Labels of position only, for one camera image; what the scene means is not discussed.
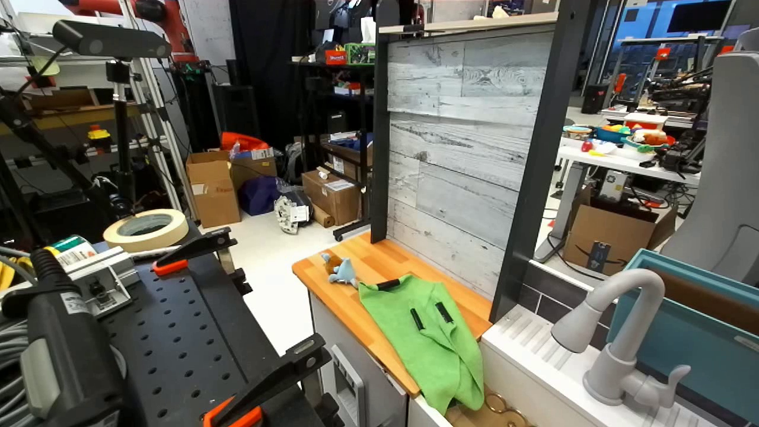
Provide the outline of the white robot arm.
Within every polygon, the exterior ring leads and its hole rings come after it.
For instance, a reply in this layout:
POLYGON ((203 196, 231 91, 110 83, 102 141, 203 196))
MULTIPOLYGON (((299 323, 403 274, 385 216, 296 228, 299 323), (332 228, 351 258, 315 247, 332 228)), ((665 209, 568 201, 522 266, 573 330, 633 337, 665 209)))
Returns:
POLYGON ((663 252, 759 282, 759 55, 719 55, 695 204, 663 252))

